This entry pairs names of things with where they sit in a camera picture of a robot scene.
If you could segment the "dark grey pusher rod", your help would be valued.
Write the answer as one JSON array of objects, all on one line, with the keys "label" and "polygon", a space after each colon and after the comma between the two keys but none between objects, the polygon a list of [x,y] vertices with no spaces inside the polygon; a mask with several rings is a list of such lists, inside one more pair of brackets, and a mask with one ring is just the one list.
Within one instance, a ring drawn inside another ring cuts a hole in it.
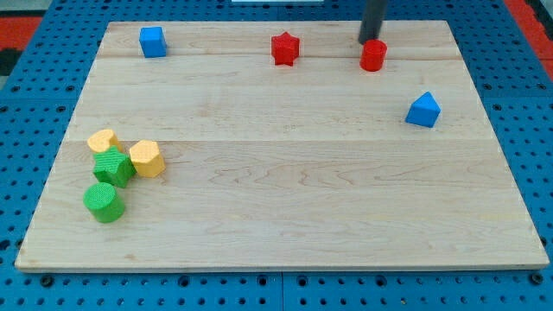
[{"label": "dark grey pusher rod", "polygon": [[364,45],[369,40],[379,38],[385,18],[388,0],[366,0],[359,27],[358,42]]}]

